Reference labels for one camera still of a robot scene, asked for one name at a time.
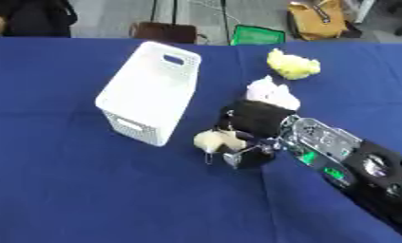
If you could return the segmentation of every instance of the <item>brown bag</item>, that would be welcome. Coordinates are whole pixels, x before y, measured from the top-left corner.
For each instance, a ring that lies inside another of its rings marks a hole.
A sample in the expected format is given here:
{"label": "brown bag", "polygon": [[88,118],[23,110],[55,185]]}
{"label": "brown bag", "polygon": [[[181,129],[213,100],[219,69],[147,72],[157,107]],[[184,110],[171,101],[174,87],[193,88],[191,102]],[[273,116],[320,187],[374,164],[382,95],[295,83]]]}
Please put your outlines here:
{"label": "brown bag", "polygon": [[339,0],[324,0],[318,6],[329,15],[330,23],[323,23],[319,14],[307,4],[289,4],[289,11],[294,16],[299,35],[304,40],[337,38],[347,30]]}

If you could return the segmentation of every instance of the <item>table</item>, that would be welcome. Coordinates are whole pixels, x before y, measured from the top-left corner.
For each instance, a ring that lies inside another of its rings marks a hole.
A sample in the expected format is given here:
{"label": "table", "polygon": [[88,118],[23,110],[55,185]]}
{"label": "table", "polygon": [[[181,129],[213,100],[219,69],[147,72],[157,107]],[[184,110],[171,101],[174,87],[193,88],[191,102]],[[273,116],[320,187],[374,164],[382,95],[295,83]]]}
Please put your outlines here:
{"label": "table", "polygon": [[[170,142],[114,133],[94,99],[139,43],[0,38],[0,242],[402,243],[284,155],[261,170],[203,163],[193,136],[271,73],[272,46],[179,46],[203,63]],[[300,115],[402,153],[402,45],[282,48],[322,62],[321,74],[290,83]]]}

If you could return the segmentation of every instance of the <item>black bag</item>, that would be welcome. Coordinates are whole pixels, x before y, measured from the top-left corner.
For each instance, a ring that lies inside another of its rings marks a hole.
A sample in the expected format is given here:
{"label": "black bag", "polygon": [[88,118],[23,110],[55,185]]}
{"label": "black bag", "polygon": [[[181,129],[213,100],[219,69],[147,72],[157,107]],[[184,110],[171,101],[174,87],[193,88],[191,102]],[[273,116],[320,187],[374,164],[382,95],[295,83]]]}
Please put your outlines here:
{"label": "black bag", "polygon": [[70,37],[77,21],[68,0],[26,1],[10,17],[4,36]]}

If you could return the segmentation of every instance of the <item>floor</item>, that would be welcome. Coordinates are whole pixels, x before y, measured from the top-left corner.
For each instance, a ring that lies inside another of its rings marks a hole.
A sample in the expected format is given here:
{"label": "floor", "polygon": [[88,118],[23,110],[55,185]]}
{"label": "floor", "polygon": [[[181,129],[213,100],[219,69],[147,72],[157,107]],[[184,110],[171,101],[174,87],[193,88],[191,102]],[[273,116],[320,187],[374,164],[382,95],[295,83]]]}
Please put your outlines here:
{"label": "floor", "polygon": [[[285,14],[289,0],[229,0],[230,32],[238,23],[286,30]],[[153,0],[70,0],[79,13],[79,22],[72,28],[77,38],[127,38],[131,23],[148,21]],[[173,0],[158,0],[155,21],[168,23]],[[394,30],[402,25],[402,14],[386,12],[392,1],[378,1],[365,22],[357,27],[363,36],[356,41],[402,43]],[[205,34],[210,45],[225,45],[224,22],[220,0],[179,0],[178,21],[195,25]]]}

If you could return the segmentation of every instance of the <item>wire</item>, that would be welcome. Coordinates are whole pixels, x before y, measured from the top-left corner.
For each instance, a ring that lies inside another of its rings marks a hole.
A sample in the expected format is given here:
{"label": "wire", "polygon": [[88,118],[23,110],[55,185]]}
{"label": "wire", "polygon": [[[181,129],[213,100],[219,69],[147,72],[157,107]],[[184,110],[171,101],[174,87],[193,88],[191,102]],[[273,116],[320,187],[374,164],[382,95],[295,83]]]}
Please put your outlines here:
{"label": "wire", "polygon": [[[209,8],[209,9],[214,9],[214,10],[223,12],[223,9],[221,7],[216,7],[216,6],[213,6],[213,5],[205,4],[205,3],[201,2],[201,1],[187,0],[187,2],[192,3],[192,4],[201,5],[201,6]],[[233,19],[236,23],[238,23],[238,25],[241,24],[241,21],[238,18],[228,14],[227,12],[225,12],[225,15],[227,16],[227,18]]]}

